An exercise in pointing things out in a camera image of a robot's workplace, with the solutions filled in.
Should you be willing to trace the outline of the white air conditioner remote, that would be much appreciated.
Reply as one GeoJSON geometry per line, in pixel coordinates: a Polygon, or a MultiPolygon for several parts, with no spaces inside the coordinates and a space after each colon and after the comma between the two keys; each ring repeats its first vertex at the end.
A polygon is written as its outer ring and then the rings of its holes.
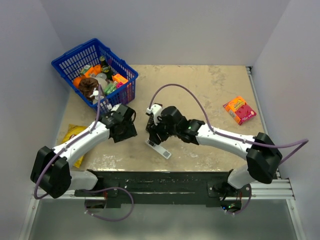
{"type": "Polygon", "coordinates": [[[150,148],[152,148],[154,151],[156,151],[158,154],[160,154],[165,159],[169,159],[171,157],[171,153],[167,151],[164,147],[161,145],[157,145],[153,143],[152,141],[147,140],[145,142],[150,148]]]}

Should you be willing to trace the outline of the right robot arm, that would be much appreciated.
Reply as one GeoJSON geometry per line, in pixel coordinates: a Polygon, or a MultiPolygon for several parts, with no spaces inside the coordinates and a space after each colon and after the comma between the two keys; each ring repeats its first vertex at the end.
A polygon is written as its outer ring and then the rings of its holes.
{"type": "Polygon", "coordinates": [[[220,194],[233,197],[254,181],[271,184],[282,160],[282,154],[265,133],[240,135],[216,129],[202,120],[187,119],[175,106],[163,108],[154,104],[146,110],[146,115],[149,117],[146,131],[152,146],[177,137],[184,143],[218,148],[246,161],[212,186],[220,194]]]}

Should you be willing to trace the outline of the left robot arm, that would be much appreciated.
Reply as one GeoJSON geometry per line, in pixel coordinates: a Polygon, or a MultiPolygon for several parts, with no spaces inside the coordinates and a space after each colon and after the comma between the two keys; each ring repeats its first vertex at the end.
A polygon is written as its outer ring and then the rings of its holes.
{"type": "Polygon", "coordinates": [[[82,190],[92,196],[99,196],[104,184],[89,170],[72,171],[76,161],[100,143],[113,139],[115,143],[137,136],[134,125],[137,113],[124,104],[115,105],[106,114],[97,113],[95,121],[85,130],[66,142],[49,148],[42,147],[36,154],[30,179],[35,183],[33,196],[42,189],[45,196],[54,199],[70,190],[82,190]]]}

